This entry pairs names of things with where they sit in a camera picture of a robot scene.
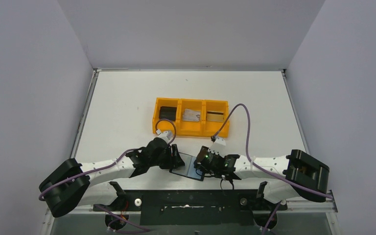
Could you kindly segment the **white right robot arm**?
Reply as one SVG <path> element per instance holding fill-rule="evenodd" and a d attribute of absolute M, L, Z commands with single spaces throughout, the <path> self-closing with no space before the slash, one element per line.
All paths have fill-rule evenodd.
<path fill-rule="evenodd" d="M 329 167 L 298 149 L 280 157 L 252 160 L 239 154 L 222 157 L 203 146 L 194 167 L 230 182 L 251 178 L 265 179 L 256 195 L 256 203 L 262 209 L 298 196 L 318 203 L 332 198 L 327 194 Z"/>

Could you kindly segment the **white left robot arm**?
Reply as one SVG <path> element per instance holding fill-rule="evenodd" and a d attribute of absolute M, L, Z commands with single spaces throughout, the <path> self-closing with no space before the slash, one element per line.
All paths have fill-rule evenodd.
<path fill-rule="evenodd" d="M 172 170 L 184 165 L 177 146 L 156 137 L 145 147 L 124 151 L 117 159 L 89 164 L 65 160 L 39 185 L 39 200 L 47 203 L 54 217 L 61 217 L 78 206 L 90 186 L 136 177 L 154 166 Z"/>

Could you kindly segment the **black leather card holder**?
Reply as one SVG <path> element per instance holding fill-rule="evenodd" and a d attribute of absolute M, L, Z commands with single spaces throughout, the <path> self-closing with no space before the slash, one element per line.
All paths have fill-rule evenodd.
<path fill-rule="evenodd" d="M 180 157 L 184 161 L 185 165 L 171 169 L 169 172 L 189 179 L 203 181 L 204 173 L 194 167 L 196 157 L 186 153 L 180 153 Z"/>

